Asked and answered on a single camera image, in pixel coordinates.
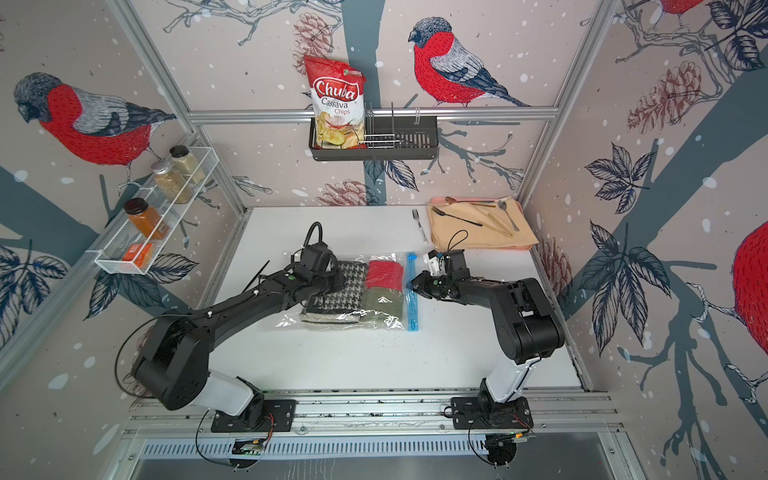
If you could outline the red knitted scarf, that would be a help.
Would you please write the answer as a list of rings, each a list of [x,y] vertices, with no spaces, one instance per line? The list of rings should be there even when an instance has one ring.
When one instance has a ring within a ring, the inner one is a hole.
[[[393,261],[372,260],[368,264],[366,288],[384,288],[401,291],[404,282],[404,267]]]

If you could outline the clear plastic vacuum bag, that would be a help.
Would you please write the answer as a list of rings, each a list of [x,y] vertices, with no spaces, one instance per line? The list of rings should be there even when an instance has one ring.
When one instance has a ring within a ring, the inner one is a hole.
[[[416,254],[394,252],[348,256],[338,262],[343,288],[317,294],[276,317],[281,330],[419,330],[415,277]]]

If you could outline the olive green knitted scarf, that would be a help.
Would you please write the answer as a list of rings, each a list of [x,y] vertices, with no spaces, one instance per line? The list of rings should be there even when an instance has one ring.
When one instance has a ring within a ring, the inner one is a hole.
[[[366,316],[400,320],[404,311],[404,296],[397,289],[373,287],[364,292],[361,306]]]

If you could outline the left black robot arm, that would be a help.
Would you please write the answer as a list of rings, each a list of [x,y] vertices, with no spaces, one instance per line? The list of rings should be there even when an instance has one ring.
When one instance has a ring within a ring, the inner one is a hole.
[[[131,375],[168,410],[188,405],[237,417],[255,408],[258,389],[210,369],[210,355],[250,325],[311,297],[339,291],[344,277],[324,242],[306,245],[297,261],[237,296],[188,314],[159,317]]]

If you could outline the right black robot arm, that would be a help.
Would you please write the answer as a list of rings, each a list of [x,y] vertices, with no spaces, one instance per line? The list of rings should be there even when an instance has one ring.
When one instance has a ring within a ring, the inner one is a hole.
[[[424,271],[410,281],[409,288],[426,299],[491,312],[502,355],[481,381],[478,403],[485,413],[495,413],[521,398],[534,366],[565,344],[565,331],[534,278],[504,282],[468,273],[435,276]]]

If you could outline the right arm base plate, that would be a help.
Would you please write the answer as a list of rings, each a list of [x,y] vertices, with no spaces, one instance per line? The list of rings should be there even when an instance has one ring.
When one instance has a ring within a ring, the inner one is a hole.
[[[525,397],[506,403],[482,403],[477,397],[452,397],[447,416],[456,430],[531,430],[534,422]]]

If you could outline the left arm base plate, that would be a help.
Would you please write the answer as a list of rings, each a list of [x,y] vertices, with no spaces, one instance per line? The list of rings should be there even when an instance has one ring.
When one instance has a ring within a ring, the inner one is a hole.
[[[298,402],[293,399],[256,400],[239,416],[217,411],[211,424],[213,433],[289,432]]]

